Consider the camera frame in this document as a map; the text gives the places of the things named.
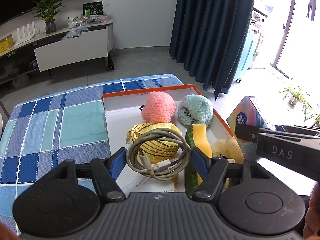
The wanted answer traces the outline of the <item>right human hand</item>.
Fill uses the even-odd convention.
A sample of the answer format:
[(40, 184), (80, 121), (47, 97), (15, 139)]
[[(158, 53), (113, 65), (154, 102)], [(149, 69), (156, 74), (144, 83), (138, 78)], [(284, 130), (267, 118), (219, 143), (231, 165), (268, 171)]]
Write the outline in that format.
[(304, 239), (319, 239), (319, 184), (316, 184), (310, 195), (309, 208), (305, 217)]

